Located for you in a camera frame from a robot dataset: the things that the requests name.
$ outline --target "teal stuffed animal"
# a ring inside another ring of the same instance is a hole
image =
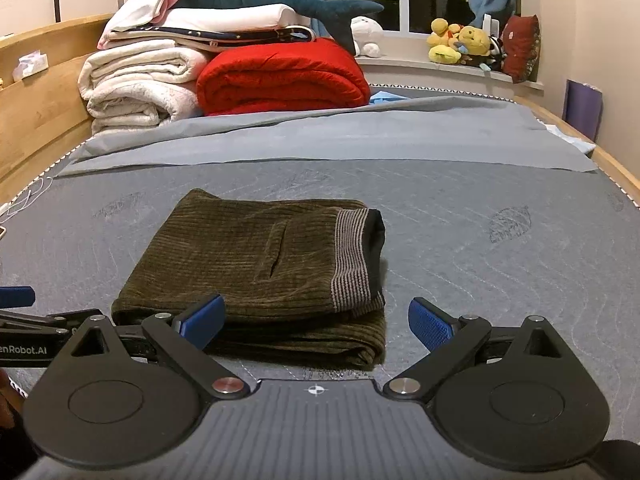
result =
[[[368,0],[178,0],[174,8],[242,9],[271,4],[285,4],[301,16],[322,22],[327,32],[352,56],[355,56],[351,20],[384,7]]]

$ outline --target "black circular disc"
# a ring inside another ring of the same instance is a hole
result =
[[[434,417],[457,448],[527,472],[568,467],[602,442],[609,407],[593,381],[562,360],[504,361],[468,368],[438,390]]]
[[[135,362],[48,370],[24,407],[34,443],[90,469],[149,460],[181,441],[199,414],[191,385],[167,368]]]

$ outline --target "gray bed sheet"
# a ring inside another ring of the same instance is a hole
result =
[[[596,169],[580,151],[547,131],[528,108],[449,93],[342,110],[196,118],[136,134],[97,136],[73,154],[61,174],[287,158]]]
[[[496,325],[548,317],[611,406],[609,437],[640,442],[640,212],[599,171],[437,160],[282,160],[163,166],[59,178],[5,225],[0,284],[31,285],[30,314],[111,302],[175,203],[193,187],[223,198],[357,198],[378,208],[388,323],[371,374],[220,359],[258,378],[379,383],[426,350],[407,306],[423,296]],[[41,370],[10,370],[25,388]]]

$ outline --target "wooden bed rail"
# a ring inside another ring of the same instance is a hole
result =
[[[0,40],[0,205],[21,192],[52,163],[91,136],[91,118],[78,93],[78,74],[95,51],[110,14],[56,23]],[[49,69],[13,83],[18,58],[47,54]],[[517,97],[534,115],[562,132],[580,132],[537,104]],[[593,161],[636,202],[640,180],[600,147]]]

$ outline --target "silver bolt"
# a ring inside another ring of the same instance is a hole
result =
[[[244,388],[244,382],[237,377],[222,377],[211,385],[219,394],[236,394]]]
[[[389,383],[389,389],[400,395],[414,394],[420,389],[420,383],[411,377],[400,377]]]

